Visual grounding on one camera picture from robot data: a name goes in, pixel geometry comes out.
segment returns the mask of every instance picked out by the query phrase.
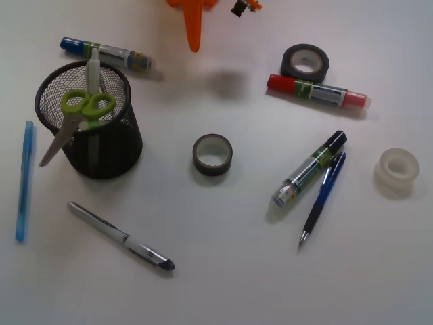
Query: blue pen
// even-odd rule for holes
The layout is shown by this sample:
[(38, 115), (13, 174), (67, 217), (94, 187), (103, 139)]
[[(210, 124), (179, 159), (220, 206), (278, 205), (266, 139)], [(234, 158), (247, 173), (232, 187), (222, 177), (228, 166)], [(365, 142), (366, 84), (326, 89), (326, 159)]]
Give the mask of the blue pen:
[(310, 215), (306, 220), (302, 236), (299, 240), (298, 250), (302, 247), (306, 239), (310, 236), (311, 231), (313, 230), (314, 225), (316, 224), (316, 221), (320, 216), (320, 212), (322, 212), (323, 206), (325, 205), (327, 197), (329, 196), (329, 193), (331, 192), (332, 187), (336, 182), (338, 173), (340, 172), (340, 169), (343, 166), (345, 160), (345, 152), (341, 152), (337, 156), (331, 158), (331, 163), (327, 168), (325, 178), (323, 178), (323, 183), (320, 187), (319, 196), (317, 197), (316, 202), (314, 202)]
[(28, 214), (28, 203), (30, 196), (30, 167), (33, 153), (33, 122), (26, 122), (24, 143), (22, 145), (21, 158), (21, 185), (20, 199), (18, 201), (18, 218), (16, 220), (15, 239), (23, 243), (25, 239), (26, 219)]

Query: scissors blade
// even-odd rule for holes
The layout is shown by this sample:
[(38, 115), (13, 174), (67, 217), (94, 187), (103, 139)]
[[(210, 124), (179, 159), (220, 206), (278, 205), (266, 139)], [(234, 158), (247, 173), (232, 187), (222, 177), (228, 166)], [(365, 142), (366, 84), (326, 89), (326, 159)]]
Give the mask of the scissors blade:
[(44, 167), (48, 165), (51, 159), (58, 153), (60, 149), (62, 149), (62, 147), (66, 144), (66, 142), (68, 142), (69, 139), (72, 137), (72, 135), (78, 128), (80, 122), (85, 120), (86, 119), (79, 114), (74, 116), (65, 116), (62, 123), (62, 127), (60, 127), (59, 131), (54, 137), (53, 142), (48, 148), (47, 153), (45, 153), (44, 157), (39, 163), (40, 167)]

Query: red marker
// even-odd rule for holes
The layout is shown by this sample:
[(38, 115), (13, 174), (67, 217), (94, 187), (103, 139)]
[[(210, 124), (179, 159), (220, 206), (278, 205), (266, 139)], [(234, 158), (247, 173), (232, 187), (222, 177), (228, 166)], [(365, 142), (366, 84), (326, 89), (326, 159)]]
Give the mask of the red marker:
[(322, 85), (321, 83), (311, 83), (276, 74), (269, 76), (268, 88), (343, 108), (362, 110), (368, 109), (371, 104), (371, 98), (362, 93), (354, 93), (343, 88)]

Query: silver pen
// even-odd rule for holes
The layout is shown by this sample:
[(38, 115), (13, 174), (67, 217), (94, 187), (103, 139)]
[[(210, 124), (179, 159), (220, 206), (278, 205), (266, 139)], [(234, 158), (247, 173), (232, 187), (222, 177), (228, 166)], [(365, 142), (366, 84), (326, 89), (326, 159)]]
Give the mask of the silver pen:
[(153, 266), (158, 266), (162, 269), (165, 269), (166, 271), (172, 271), (175, 269), (175, 264), (173, 264), (170, 259), (167, 259), (166, 257), (161, 255), (157, 251), (154, 251), (150, 247), (143, 245), (142, 243), (140, 243), (140, 241), (132, 237), (130, 234), (127, 234), (126, 232), (123, 232), (122, 230), (116, 228), (111, 223), (86, 210), (77, 203), (69, 202), (68, 208), (74, 215), (86, 221), (89, 225), (92, 225), (99, 231), (103, 232), (115, 242), (123, 244), (131, 252), (140, 256), (142, 259), (151, 263)]

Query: red marker cap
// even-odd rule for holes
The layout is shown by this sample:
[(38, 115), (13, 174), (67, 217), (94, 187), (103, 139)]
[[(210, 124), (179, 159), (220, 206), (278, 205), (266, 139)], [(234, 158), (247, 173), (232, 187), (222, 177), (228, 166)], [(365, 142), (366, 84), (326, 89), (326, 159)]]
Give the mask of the red marker cap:
[(284, 91), (286, 93), (294, 93), (295, 80), (295, 78), (271, 74), (268, 80), (268, 88), (272, 90)]
[(371, 104), (371, 98), (362, 93), (354, 93), (353, 91), (347, 91), (346, 97), (344, 97), (342, 107), (345, 108), (360, 108), (368, 109)]

